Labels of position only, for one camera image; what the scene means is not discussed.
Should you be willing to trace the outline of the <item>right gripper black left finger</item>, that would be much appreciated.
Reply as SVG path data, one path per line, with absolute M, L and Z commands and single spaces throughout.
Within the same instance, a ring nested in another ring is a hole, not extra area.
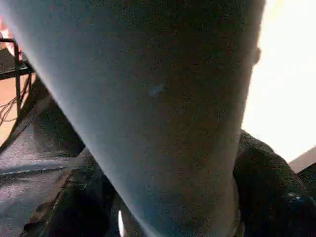
M 120 198 L 88 149 L 73 159 L 22 237 L 119 237 Z

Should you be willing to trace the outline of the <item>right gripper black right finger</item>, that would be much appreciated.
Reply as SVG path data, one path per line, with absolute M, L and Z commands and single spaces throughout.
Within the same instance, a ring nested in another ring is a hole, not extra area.
M 247 237 L 314 237 L 316 202 L 288 163 L 242 131 L 234 178 Z

